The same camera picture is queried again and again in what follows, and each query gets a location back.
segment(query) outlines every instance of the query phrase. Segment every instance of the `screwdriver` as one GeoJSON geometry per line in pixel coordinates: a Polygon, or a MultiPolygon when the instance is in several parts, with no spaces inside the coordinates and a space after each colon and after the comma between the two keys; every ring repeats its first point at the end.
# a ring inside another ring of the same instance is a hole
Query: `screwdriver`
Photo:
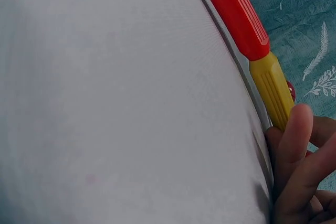
{"type": "Polygon", "coordinates": [[[249,60],[250,74],[273,126],[284,131],[294,102],[268,35],[249,0],[211,0],[239,51],[249,60]]]}

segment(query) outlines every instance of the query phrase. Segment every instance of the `finger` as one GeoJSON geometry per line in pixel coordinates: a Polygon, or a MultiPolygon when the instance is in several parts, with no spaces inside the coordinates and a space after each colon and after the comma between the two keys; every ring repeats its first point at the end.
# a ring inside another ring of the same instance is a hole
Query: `finger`
{"type": "Polygon", "coordinates": [[[336,134],[317,152],[305,158],[293,172],[287,185],[276,202],[279,215],[297,220],[307,205],[319,183],[336,169],[336,134]]]}
{"type": "Polygon", "coordinates": [[[314,116],[310,142],[317,147],[322,147],[335,132],[336,121],[334,119],[314,116]]]}
{"type": "Polygon", "coordinates": [[[284,133],[276,127],[271,127],[266,131],[266,141],[273,169],[275,166],[277,149],[283,134],[284,133]]]}
{"type": "Polygon", "coordinates": [[[324,212],[323,206],[318,198],[314,195],[310,200],[309,219],[314,218],[316,215],[324,212]]]}
{"type": "Polygon", "coordinates": [[[324,222],[319,222],[320,224],[336,224],[336,219],[333,218],[331,220],[327,220],[327,221],[324,221],[324,222]]]}
{"type": "Polygon", "coordinates": [[[325,211],[329,211],[336,216],[336,193],[331,191],[318,190],[315,193],[325,211]]]}
{"type": "Polygon", "coordinates": [[[276,195],[285,187],[293,171],[303,160],[313,125],[311,109],[304,104],[295,106],[278,145],[275,164],[276,195]]]}
{"type": "Polygon", "coordinates": [[[322,212],[316,215],[308,224],[320,224],[324,223],[326,220],[332,219],[332,215],[329,212],[322,212]]]}

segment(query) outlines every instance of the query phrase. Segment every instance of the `teal fabric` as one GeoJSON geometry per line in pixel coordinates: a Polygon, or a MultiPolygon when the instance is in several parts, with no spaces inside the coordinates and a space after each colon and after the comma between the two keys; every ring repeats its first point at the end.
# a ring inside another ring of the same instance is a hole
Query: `teal fabric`
{"type": "MultiPolygon", "coordinates": [[[[336,0],[251,2],[268,32],[271,50],[295,88],[296,103],[336,119],[336,0]]],[[[320,188],[336,191],[336,174],[320,188]]]]}

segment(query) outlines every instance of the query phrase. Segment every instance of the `yellow screwdriver handle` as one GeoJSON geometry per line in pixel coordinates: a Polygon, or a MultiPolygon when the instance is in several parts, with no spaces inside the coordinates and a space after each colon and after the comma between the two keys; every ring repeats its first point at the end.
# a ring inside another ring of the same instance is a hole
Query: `yellow screwdriver handle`
{"type": "Polygon", "coordinates": [[[249,65],[273,126],[284,131],[294,102],[278,58],[269,52],[260,60],[250,61],[249,65]]]}

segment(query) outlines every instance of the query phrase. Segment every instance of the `red ball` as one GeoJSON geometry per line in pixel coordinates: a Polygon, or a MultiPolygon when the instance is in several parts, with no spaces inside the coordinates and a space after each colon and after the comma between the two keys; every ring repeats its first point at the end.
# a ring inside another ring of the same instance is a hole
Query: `red ball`
{"type": "Polygon", "coordinates": [[[288,88],[289,88],[289,92],[290,92],[290,94],[293,98],[293,101],[295,102],[295,99],[296,99],[295,89],[289,81],[287,81],[287,85],[288,85],[288,88]]]}

